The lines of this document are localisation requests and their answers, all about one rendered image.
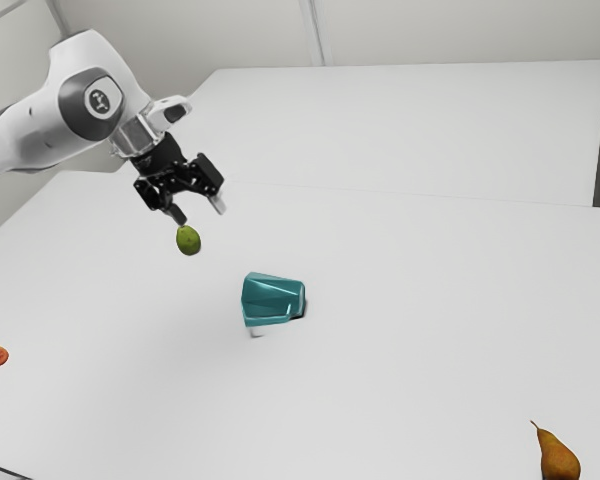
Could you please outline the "teal faceted mug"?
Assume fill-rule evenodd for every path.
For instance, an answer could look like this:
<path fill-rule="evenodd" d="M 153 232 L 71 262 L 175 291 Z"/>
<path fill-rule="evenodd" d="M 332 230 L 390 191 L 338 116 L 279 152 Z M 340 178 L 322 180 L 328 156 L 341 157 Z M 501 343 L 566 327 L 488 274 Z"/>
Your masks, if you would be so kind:
<path fill-rule="evenodd" d="M 249 336 L 260 338 L 263 327 L 305 315 L 306 287 L 299 280 L 250 272 L 243 280 L 240 303 Z"/>

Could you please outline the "brown yellow pear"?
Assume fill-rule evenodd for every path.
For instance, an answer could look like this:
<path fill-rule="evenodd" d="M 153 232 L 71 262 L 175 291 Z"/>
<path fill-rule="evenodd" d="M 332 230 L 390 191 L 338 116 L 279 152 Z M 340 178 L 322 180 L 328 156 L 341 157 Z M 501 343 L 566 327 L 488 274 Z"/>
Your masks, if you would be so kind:
<path fill-rule="evenodd" d="M 552 432 L 539 427 L 533 420 L 541 450 L 542 480 L 580 480 L 578 457 Z"/>

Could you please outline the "green round fruit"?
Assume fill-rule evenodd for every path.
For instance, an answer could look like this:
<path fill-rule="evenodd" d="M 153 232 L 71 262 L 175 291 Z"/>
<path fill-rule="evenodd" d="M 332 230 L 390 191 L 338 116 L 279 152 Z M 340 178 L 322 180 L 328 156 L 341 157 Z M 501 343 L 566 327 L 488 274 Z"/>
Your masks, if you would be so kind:
<path fill-rule="evenodd" d="M 176 231 L 176 245 L 183 255 L 194 256 L 201 250 L 201 237 L 193 227 L 182 225 Z"/>

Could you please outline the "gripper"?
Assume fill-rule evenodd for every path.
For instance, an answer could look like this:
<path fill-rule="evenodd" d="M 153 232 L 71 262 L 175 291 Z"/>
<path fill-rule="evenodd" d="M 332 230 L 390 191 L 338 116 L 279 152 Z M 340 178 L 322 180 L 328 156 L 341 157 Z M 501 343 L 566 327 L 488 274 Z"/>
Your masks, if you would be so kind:
<path fill-rule="evenodd" d="M 203 153 L 198 153 L 194 159 L 186 160 L 180 165 L 183 159 L 175 138 L 170 133 L 165 133 L 145 153 L 130 158 L 138 172 L 138 178 L 134 181 L 136 192 L 151 211 L 162 212 L 176 224 L 185 224 L 187 217 L 174 203 L 170 191 L 181 191 L 182 188 L 202 195 L 219 215 L 223 215 L 226 212 L 221 192 L 225 181 L 223 175 Z M 154 180 L 163 180 L 170 191 L 164 185 L 154 185 Z"/>

